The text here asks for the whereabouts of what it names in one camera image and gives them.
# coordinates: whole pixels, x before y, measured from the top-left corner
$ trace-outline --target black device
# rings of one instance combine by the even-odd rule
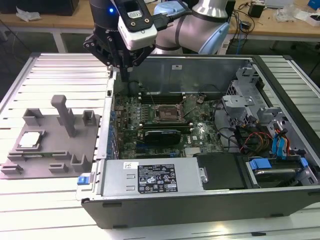
[[[228,14],[228,20],[231,18],[232,12],[235,9],[236,0],[228,0],[225,6],[226,14]]]
[[[240,23],[240,28],[244,30],[249,30],[251,28],[251,23],[248,21],[242,21]]]
[[[265,7],[266,5],[264,4],[257,4],[255,2],[252,2],[248,10],[248,15],[252,18],[260,18]]]
[[[177,130],[151,130],[144,133],[147,145],[176,145],[180,142],[181,132]]]
[[[202,183],[204,190],[253,188],[243,160],[248,158],[241,153],[197,153],[195,157],[207,176],[207,181]]]
[[[119,17],[123,21],[123,27],[130,33],[147,30],[153,25],[157,31],[161,31],[174,20],[192,14],[181,0],[178,2],[185,11],[172,16],[161,13],[151,16],[143,0],[90,0],[94,29],[83,46],[106,66],[118,68],[121,80],[128,82],[128,69],[139,66],[156,45],[154,43],[137,50],[128,50],[118,29]]]
[[[72,16],[78,3],[79,0],[1,0],[0,12],[14,14],[17,12],[16,7],[18,7],[27,12]]]

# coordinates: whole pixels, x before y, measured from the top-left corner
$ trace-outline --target blue latch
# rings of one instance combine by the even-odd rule
[[[78,185],[89,185],[89,176],[78,176],[78,182],[76,184]]]
[[[252,170],[272,168],[268,158],[254,158],[249,162],[249,164]]]
[[[304,157],[300,158],[301,164],[304,168],[308,167],[308,161]]]
[[[285,145],[285,140],[281,137],[280,141],[278,141],[278,134],[276,134],[272,141],[272,153],[276,154],[278,157],[281,157],[282,159],[286,159],[286,157],[283,155],[283,148]]]

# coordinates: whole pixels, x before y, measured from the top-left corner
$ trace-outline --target white table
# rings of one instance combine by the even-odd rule
[[[107,79],[107,68],[90,54],[31,57],[0,103],[0,164],[24,125],[21,117],[26,108],[57,114],[50,99],[64,94],[74,114],[93,109],[102,115]],[[75,177],[0,180],[0,239],[252,240],[256,232],[266,234],[264,240],[320,236],[320,203],[287,217],[104,230],[76,200],[76,189]]]

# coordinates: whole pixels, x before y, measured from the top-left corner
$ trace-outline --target paper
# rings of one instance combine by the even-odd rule
[[[38,12],[23,11],[17,7],[16,7],[16,11],[17,13],[15,15],[26,22],[41,19],[40,13]]]
[[[294,15],[294,17],[296,19],[300,19],[302,21],[305,21],[307,20],[307,18],[311,15],[310,12],[307,12],[307,11],[302,11],[302,10],[299,10],[296,12],[296,14]]]

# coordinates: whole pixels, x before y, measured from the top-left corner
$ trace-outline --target cable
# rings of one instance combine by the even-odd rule
[[[3,65],[5,66],[5,68],[8,70],[9,74],[14,75],[14,73],[10,69],[8,63],[2,57],[1,57],[1,61],[3,62]]]
[[[244,141],[244,144],[243,144],[243,145],[246,145],[246,143],[249,141],[249,139],[250,139],[253,135],[256,135],[256,136],[259,138],[259,140],[260,140],[259,146],[257,147],[256,150],[254,150],[254,152],[258,153],[258,149],[263,145],[264,140],[262,139],[262,137],[261,137],[257,132],[251,133],[251,134],[246,138],[246,140]]]
[[[18,58],[17,58],[17,56],[15,55],[15,42],[16,42],[16,36],[14,36],[14,38],[13,38],[13,43],[12,43],[12,55],[13,55],[13,57],[14,57],[14,59],[18,62],[18,63],[20,63],[20,64],[25,64],[24,62],[21,62]]]
[[[152,97],[152,94],[151,94],[151,92],[150,92],[150,89],[149,88],[147,88],[148,89],[148,92],[149,92],[149,94],[150,94],[150,97],[151,97],[151,100],[152,100],[152,103],[153,103],[153,107],[154,107],[154,116],[156,117],[157,116],[157,114],[156,114],[156,105],[155,105],[155,101],[154,101],[154,98]]]
[[[4,53],[5,53],[6,55],[12,55],[12,56],[14,57],[14,59],[15,59],[18,63],[20,63],[20,64],[22,64],[22,65],[24,65],[24,64],[26,63],[26,60],[24,60],[22,57],[19,57],[19,56],[17,56],[17,55],[14,54],[14,53],[7,52],[7,50],[6,50],[5,46],[4,46],[4,43],[0,43],[0,45],[1,45],[1,47],[3,48],[3,51],[4,51]]]
[[[241,26],[242,22],[240,21],[240,32],[242,32],[242,26]],[[238,47],[236,48],[236,52],[235,54],[238,55],[239,54],[239,48],[240,48],[240,41],[241,41],[241,33],[240,33],[240,37],[238,39]]]
[[[214,84],[212,84],[212,83],[203,84],[203,85],[199,88],[198,92],[201,93],[202,89],[203,89],[205,86],[212,86],[212,87],[214,87],[215,89],[217,89],[222,96],[224,95],[223,92],[222,92],[216,85],[214,85]]]
[[[228,139],[228,149],[226,150],[227,152],[229,152],[229,150],[230,150],[230,143],[231,143],[230,139],[231,139],[232,137],[234,137],[234,138],[236,139],[236,136],[235,136],[235,135],[232,135],[232,136],[229,137],[229,139]]]
[[[235,145],[237,145],[240,148],[239,143],[237,141],[231,139],[232,136],[226,136],[221,132],[218,132],[218,135],[221,137],[224,137],[225,139],[228,139],[228,141],[233,142]]]
[[[221,103],[222,104],[222,98],[220,99],[220,101],[216,104],[216,107],[214,108],[214,111],[213,111],[213,116],[212,116],[212,121],[213,123],[215,122],[215,119],[216,119],[216,112],[217,112],[217,107],[218,105]]]
[[[27,49],[30,53],[32,53],[30,48],[24,44],[24,42],[4,23],[4,21],[0,19],[0,22],[16,37],[16,39],[20,41],[20,43],[25,47],[25,49]]]
[[[136,141],[138,141],[138,142],[141,142],[141,143],[145,144],[145,142],[144,142],[144,141],[141,141],[141,140],[138,140],[138,139],[136,139]]]
[[[311,77],[311,74],[316,70],[318,65],[320,64],[320,60],[315,64],[315,66],[312,68],[311,72],[308,74],[309,77]]]
[[[194,108],[192,108],[190,111],[188,111],[185,115],[183,115],[183,118],[185,117],[185,116],[187,116],[189,113],[191,113],[193,110],[195,110],[197,107],[195,106]]]
[[[240,21],[239,13],[242,13],[242,14],[246,15],[248,18],[251,19],[251,21],[252,21],[252,27],[250,27],[249,30],[245,30],[245,29],[242,29],[242,28],[241,28],[241,26],[240,26],[240,25],[241,25],[241,21]],[[255,29],[255,27],[256,27],[255,20],[254,20],[251,16],[249,16],[247,13],[245,13],[245,12],[243,12],[243,11],[241,11],[241,10],[233,10],[233,14],[232,14],[231,16],[235,18],[235,21],[236,21],[236,30],[235,30],[235,33],[234,33],[234,35],[233,35],[233,38],[230,40],[230,45],[231,45],[231,46],[234,46],[234,47],[237,47],[237,48],[239,47],[239,48],[243,49],[243,47],[244,47],[245,44],[247,43],[248,34],[250,34],[250,33]],[[243,40],[244,40],[243,43],[242,43],[242,44],[238,43],[238,45],[233,45],[233,42],[235,41],[235,39],[236,39],[236,38],[239,39],[239,36],[240,36],[241,32],[245,34],[245,35],[244,35],[244,38],[243,38]]]
[[[242,10],[244,7],[250,7],[251,4],[252,4],[252,1],[244,2],[238,6],[238,10]]]
[[[193,94],[190,94],[190,95],[186,96],[185,99],[182,99],[182,101],[178,103],[178,105],[183,104],[183,103],[184,103],[188,98],[190,98],[192,95],[193,95]]]
[[[275,132],[279,134],[281,131],[279,129],[276,129]],[[290,156],[290,140],[287,138],[286,135],[283,135],[283,138],[286,140],[286,148],[285,153]]]

